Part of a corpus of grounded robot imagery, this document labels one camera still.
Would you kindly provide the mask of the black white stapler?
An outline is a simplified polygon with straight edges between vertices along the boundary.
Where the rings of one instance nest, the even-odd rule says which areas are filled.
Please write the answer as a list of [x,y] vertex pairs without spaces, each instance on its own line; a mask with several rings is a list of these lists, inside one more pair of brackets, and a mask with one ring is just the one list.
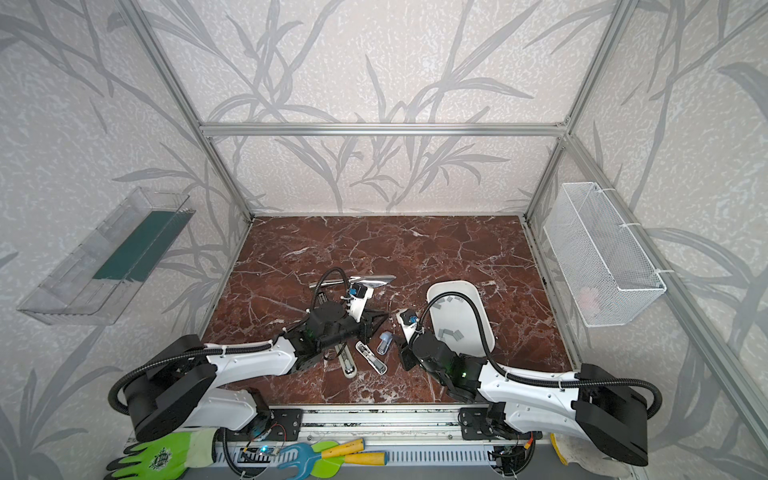
[[355,337],[359,324],[348,313],[348,305],[342,300],[332,302],[327,294],[320,290],[314,297],[312,310],[313,330],[319,350],[333,349],[339,359],[342,372],[348,379],[357,375],[357,367],[347,346],[350,338]]

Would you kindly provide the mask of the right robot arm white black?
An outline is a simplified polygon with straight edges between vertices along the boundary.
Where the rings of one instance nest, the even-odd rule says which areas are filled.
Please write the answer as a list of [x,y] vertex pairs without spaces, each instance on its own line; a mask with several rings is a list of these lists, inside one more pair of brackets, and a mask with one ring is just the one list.
[[617,379],[584,364],[578,372],[548,374],[500,366],[453,352],[428,331],[404,329],[399,344],[405,369],[420,366],[461,403],[486,404],[485,432],[513,439],[531,432],[589,440],[608,457],[648,465],[647,424],[660,409],[636,391],[642,381]]

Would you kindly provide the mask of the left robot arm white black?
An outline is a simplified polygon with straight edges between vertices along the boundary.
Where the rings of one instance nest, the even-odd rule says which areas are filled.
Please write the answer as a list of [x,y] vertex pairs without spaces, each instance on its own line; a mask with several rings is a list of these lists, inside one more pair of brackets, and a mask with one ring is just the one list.
[[184,335],[120,378],[108,393],[108,403],[130,417],[141,442],[183,429],[263,426],[269,407],[262,397],[235,391],[231,384],[311,369],[339,344],[368,342],[388,317],[357,299],[314,307],[270,341],[216,345]]

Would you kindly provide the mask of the small white stapler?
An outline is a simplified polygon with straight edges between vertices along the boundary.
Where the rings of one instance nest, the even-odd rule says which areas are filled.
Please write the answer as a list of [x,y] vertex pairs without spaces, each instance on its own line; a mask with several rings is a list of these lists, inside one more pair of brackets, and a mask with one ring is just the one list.
[[355,344],[355,349],[379,375],[385,375],[387,373],[387,365],[379,359],[365,343],[358,341]]

